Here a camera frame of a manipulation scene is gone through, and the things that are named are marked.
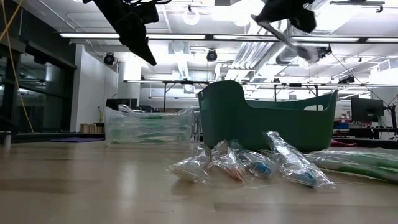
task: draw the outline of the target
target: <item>clear plastic bag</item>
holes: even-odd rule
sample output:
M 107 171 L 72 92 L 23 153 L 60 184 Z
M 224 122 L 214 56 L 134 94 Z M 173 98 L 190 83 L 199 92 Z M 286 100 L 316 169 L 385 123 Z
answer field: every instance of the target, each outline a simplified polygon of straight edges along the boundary
M 193 110 L 178 113 L 135 113 L 105 110 L 108 144 L 190 144 Z
M 244 165 L 238 160 L 235 152 L 228 147 L 226 141 L 219 142 L 211 150 L 211 160 L 208 168 L 219 167 L 233 179 L 246 183 L 248 177 Z
M 364 175 L 398 184 L 398 155 L 396 150 L 322 150 L 311 152 L 306 157 L 322 169 Z
M 275 172 L 276 166 L 268 157 L 244 149 L 237 140 L 230 141 L 228 145 L 236 153 L 245 168 L 256 177 L 270 177 Z
M 193 148 L 193 155 L 188 159 L 176 162 L 169 166 L 166 171 L 177 175 L 179 178 L 188 181 L 209 181 L 207 166 L 210 161 L 210 149 L 204 144 Z
M 308 187 L 333 187 L 334 183 L 300 151 L 285 142 L 276 131 L 263 133 L 273 152 L 273 161 L 283 178 Z

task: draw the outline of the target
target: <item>green plastic basket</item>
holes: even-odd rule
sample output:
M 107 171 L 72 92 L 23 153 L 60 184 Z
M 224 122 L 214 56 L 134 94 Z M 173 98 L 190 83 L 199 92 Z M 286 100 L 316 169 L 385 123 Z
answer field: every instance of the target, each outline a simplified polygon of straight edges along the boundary
M 237 139 L 249 150 L 269 149 L 262 135 L 266 131 L 278 131 L 300 151 L 330 147 L 337 91 L 298 101 L 246 101 L 242 86 L 226 80 L 208 85 L 198 96 L 203 140 L 209 147 Z M 323 109 L 304 110 L 316 105 Z

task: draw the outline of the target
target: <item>purple mat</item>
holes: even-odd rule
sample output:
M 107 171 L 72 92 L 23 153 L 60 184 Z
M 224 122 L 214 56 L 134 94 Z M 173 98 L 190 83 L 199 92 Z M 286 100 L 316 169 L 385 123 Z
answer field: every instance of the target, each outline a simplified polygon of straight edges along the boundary
M 75 142 L 75 143 L 82 143 L 82 142 L 93 142 L 93 141 L 104 141 L 105 138 L 80 138 L 80 137 L 70 137 L 64 139 L 53 139 L 50 142 Z

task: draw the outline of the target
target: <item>yellow cable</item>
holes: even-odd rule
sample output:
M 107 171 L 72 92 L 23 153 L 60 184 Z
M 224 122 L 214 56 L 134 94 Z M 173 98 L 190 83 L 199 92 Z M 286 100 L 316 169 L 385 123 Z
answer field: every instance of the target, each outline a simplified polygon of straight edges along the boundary
M 6 30 L 3 32 L 3 34 L 7 35 L 7 42 L 8 42 L 8 49 L 10 51 L 10 59 L 11 59 L 12 71 L 14 72 L 15 84 L 17 86 L 17 90 L 18 90 L 19 96 L 21 96 L 21 104 L 22 104 L 22 107 L 23 107 L 24 112 L 25 112 L 25 117 L 26 117 L 27 122 L 29 123 L 30 130 L 32 131 L 32 133 L 34 133 L 34 130 L 33 130 L 33 127 L 32 127 L 32 123 L 30 122 L 29 116 L 27 115 L 27 112 L 26 112 L 24 99 L 22 98 L 22 94 L 19 91 L 19 82 L 18 82 L 18 77 L 17 77 L 17 72 L 16 72 L 16 69 L 15 69 L 15 65 L 14 65 L 14 59 L 12 58 L 12 49 L 11 49 L 11 43 L 10 43 L 10 36 L 8 34 L 8 27 L 11 25 L 12 19 L 16 15 L 16 12 L 18 11 L 19 6 L 21 5 L 22 1 L 23 0 L 21 0 L 19 2 L 18 7 L 17 7 L 16 11 L 14 12 L 13 17 L 11 18 L 11 20 L 7 24 L 6 7 L 4 5 L 4 0 L 2 0 L 2 13 L 3 13 L 3 16 L 4 16 L 4 24 L 6 25 Z
M 0 35 L 0 41 L 2 40 L 2 38 L 4 37 L 4 35 L 6 34 L 6 31 L 8 31 L 8 28 L 10 27 L 10 25 L 11 25 L 11 23 L 13 22 L 15 16 L 17 15 L 18 10 L 19 10 L 19 8 L 21 7 L 21 4 L 22 4 L 23 1 L 24 1 L 24 0 L 20 0 L 20 1 L 19 1 L 18 6 L 17 6 L 17 9 L 16 9 L 15 12 L 13 13 L 13 15 L 11 16 L 10 21 L 8 22 L 8 24 L 7 24 L 7 21 L 6 21 L 6 19 L 5 19 L 6 17 L 4 18 L 4 24 L 6 25 L 6 28 L 5 28 L 4 32 Z

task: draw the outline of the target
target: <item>table surface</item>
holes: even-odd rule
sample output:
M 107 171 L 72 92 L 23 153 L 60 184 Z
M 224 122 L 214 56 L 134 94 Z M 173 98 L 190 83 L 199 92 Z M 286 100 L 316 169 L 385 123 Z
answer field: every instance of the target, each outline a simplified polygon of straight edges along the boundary
M 334 190 L 281 179 L 191 184 L 165 171 L 175 146 L 12 145 L 0 153 L 1 223 L 397 223 L 398 186 L 326 174 Z

